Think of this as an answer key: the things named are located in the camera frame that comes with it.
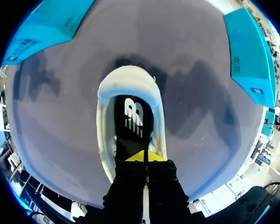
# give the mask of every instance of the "white sneaker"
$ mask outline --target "white sneaker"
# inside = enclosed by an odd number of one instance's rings
[[[102,164],[111,183],[116,163],[143,149],[167,159],[160,90],[144,69],[123,66],[101,82],[97,135]]]

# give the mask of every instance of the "gray surface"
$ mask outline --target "gray surface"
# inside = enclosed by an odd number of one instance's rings
[[[116,66],[156,76],[168,158],[190,199],[230,180],[244,162],[261,107],[230,78],[223,15],[197,0],[97,0],[73,41],[19,65],[7,90],[12,136],[28,171],[70,199],[102,205],[97,90]]]

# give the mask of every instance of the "black pants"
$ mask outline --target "black pants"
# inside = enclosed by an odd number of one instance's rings
[[[275,115],[275,125],[280,125],[280,119],[278,120],[278,115]]]

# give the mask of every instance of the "sneaker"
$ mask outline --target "sneaker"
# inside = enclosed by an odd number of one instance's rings
[[[165,123],[159,87],[144,69],[122,66],[98,88],[98,148],[112,183],[117,162],[148,149],[165,160]]]

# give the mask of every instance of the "turquoise panel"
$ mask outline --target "turquoise panel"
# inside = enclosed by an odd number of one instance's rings
[[[275,123],[275,114],[273,112],[267,111],[265,122],[262,126],[261,133],[270,137],[273,133],[274,123]]]
[[[254,18],[241,8],[224,16],[231,52],[231,78],[259,105],[275,108],[273,58]]]
[[[18,64],[34,53],[72,40],[94,0],[44,0],[20,26],[2,65]]]

